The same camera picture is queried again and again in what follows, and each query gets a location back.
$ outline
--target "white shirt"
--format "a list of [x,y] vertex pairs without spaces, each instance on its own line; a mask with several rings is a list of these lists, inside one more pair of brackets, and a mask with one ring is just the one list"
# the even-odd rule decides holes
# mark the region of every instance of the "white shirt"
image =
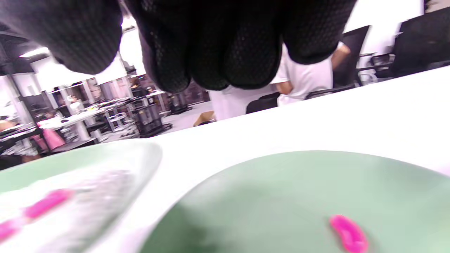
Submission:
[[224,90],[210,90],[212,107],[217,120],[244,115],[247,105],[258,98],[277,92],[276,87],[267,85],[256,90],[242,90],[228,86]]
[[333,87],[333,66],[331,56],[327,59],[310,65],[302,65],[294,62],[288,54],[286,45],[283,44],[281,62],[272,84],[291,81],[291,93],[278,97],[278,106],[302,101],[313,91],[326,90]]

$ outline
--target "person in white clothing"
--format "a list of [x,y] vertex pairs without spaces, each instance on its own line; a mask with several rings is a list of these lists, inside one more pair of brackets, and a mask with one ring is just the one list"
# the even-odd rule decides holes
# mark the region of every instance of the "person in white clothing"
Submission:
[[280,66],[271,84],[275,84],[280,96],[278,106],[302,101],[313,91],[333,87],[333,69],[350,54],[350,49],[339,43],[334,54],[315,64],[302,65],[291,60],[286,45],[283,44]]

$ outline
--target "black glove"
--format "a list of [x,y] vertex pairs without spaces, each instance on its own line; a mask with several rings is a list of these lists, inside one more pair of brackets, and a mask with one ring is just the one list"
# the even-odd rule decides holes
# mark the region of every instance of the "black glove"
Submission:
[[[282,42],[302,64],[331,55],[356,0],[125,0],[137,21],[149,77],[169,92],[261,88],[274,78]],[[0,0],[0,22],[88,74],[114,59],[121,34],[115,0]]]

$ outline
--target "pink candy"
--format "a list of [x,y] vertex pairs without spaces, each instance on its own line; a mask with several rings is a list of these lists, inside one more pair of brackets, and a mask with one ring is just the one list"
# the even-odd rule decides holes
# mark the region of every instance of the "pink candy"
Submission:
[[70,199],[70,197],[72,197],[72,194],[73,192],[71,190],[54,190],[36,204],[27,207],[23,212],[23,215],[32,220],[37,219],[47,213],[49,210]]
[[27,207],[23,211],[22,217],[0,223],[0,243],[17,233],[26,223],[41,217],[51,209],[66,202],[72,195],[73,191],[71,190],[52,191],[42,200]]
[[339,234],[344,248],[350,253],[365,253],[369,243],[360,227],[351,219],[336,215],[330,219],[331,226]]

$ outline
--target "green plate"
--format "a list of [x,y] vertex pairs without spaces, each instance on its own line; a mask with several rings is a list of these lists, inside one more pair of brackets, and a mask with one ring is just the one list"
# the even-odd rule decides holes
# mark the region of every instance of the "green plate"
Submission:
[[191,190],[141,253],[345,252],[329,219],[365,232],[369,253],[448,253],[450,179],[412,164],[347,152],[274,154]]
[[102,231],[86,242],[88,247],[99,238],[123,211],[134,201],[137,194],[148,183],[162,159],[160,146],[145,139],[121,140],[93,145],[81,149],[52,155],[0,172],[0,194],[27,187],[37,180],[43,180],[64,172],[86,167],[128,169],[134,181],[126,201],[116,216],[109,219]]

